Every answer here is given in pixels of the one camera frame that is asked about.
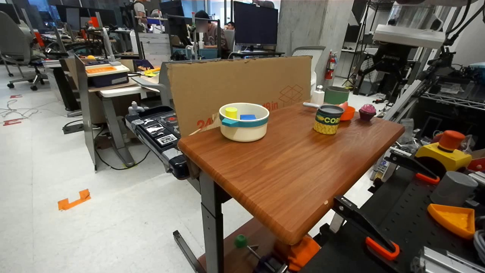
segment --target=office chair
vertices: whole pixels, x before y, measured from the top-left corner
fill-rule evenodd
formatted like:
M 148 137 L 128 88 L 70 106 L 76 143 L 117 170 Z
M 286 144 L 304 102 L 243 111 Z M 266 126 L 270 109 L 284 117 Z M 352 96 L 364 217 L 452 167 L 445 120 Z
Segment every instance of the office chair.
M 2 61 L 7 64 L 17 65 L 22 79 L 14 79 L 8 84 L 10 88 L 14 88 L 14 82 L 29 80 L 31 90 L 37 91 L 37 84 L 45 84 L 48 76 L 38 70 L 43 65 L 42 52 L 35 50 L 35 38 L 31 32 L 22 30 L 20 26 L 5 12 L 0 11 L 0 53 Z M 35 74 L 26 74 L 22 71 L 22 65 L 31 65 L 35 68 Z

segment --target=wooden table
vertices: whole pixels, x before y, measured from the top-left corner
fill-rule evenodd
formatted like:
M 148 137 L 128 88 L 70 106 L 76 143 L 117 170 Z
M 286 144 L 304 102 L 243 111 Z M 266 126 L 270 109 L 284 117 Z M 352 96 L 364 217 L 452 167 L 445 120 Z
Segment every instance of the wooden table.
M 275 111 L 257 143 L 229 141 L 219 129 L 181 140 L 181 150 L 202 170 L 208 272 L 225 269 L 220 191 L 295 246 L 404 132 L 375 118 L 342 124 L 328 137 L 313 131 L 314 117 L 316 109 L 302 105 Z

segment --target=gray floor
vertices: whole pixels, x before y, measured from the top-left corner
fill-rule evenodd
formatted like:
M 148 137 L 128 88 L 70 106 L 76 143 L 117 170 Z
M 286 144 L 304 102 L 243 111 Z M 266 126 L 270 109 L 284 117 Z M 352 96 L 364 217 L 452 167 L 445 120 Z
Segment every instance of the gray floor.
M 32 115 L 0 127 L 0 272 L 190 273 L 172 232 L 181 231 L 195 253 L 204 253 L 196 190 L 167 175 L 154 155 L 131 170 L 101 165 L 95 171 L 84 134 L 63 134 L 63 126 L 76 118 L 66 115 L 60 91 L 45 85 L 34 93 L 26 82 L 8 90 L 8 79 L 2 67 L 2 121 L 20 118 L 19 112 Z M 7 115 L 8 106 L 19 112 Z M 146 150 L 131 146 L 135 159 Z M 104 150 L 102 156 L 120 165 L 113 152 Z M 370 196 L 369 185 L 364 176 L 348 197 L 361 205 Z M 58 209 L 58 200 L 76 200 L 87 188 L 92 200 Z M 223 212 L 225 234 L 251 218 L 234 200 Z

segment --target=black cable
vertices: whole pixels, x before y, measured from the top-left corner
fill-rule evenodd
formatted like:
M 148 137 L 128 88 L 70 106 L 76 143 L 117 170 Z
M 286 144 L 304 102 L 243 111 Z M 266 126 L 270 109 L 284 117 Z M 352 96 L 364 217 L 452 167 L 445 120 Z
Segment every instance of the black cable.
M 454 35 L 454 38 L 451 38 L 448 41 L 448 46 L 452 46 L 455 43 L 455 40 L 461 35 L 461 32 L 485 9 L 485 2 L 484 5 L 472 15 L 472 18 L 463 26 L 460 27 L 460 30 Z
M 69 123 L 66 123 L 64 126 L 63 126 L 63 131 L 64 129 L 67 129 L 70 124 L 73 124 L 73 123 L 84 123 L 82 120 L 73 120 L 73 121 L 69 121 Z
M 473 246 L 476 252 L 480 253 L 481 261 L 485 264 L 485 238 L 484 238 L 484 229 L 475 232 L 473 237 Z
M 463 24 L 463 23 L 466 21 L 466 18 L 469 17 L 470 6 L 472 6 L 472 0 L 469 0 L 467 8 L 466 8 L 466 12 L 464 12 L 464 15 L 461 17 L 460 23 L 458 23 L 454 29 L 448 30 L 446 35 L 451 35 L 451 33 L 455 32 L 458 27 L 461 27 L 461 24 Z
M 95 144 L 96 144 L 98 138 L 99 138 L 104 132 L 108 132 L 108 131 L 107 131 L 107 129 L 102 129 L 102 131 L 95 137 Z M 102 158 L 102 155 L 99 153 L 98 147 L 95 147 L 95 152 L 96 152 L 96 156 L 98 156 L 107 167 L 110 167 L 110 168 L 113 168 L 113 170 L 129 170 L 129 168 L 134 168 L 134 167 L 140 165 L 142 162 L 145 162 L 145 161 L 149 158 L 149 155 L 151 155 L 151 149 L 148 149 L 148 153 L 146 153 L 139 162 L 135 162 L 135 164 L 131 165 L 131 167 L 119 168 L 119 167 L 114 167 L 114 165 L 111 165 L 110 162 L 107 162 L 107 161 Z

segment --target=cardboard sheet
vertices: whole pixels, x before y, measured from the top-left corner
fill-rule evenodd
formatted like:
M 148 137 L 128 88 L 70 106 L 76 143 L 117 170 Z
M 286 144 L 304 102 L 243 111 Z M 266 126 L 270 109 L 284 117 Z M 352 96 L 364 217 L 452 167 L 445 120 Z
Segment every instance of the cardboard sheet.
M 219 126 L 219 109 L 226 103 L 263 103 L 273 111 L 310 100 L 308 56 L 173 62 L 167 68 L 182 137 Z

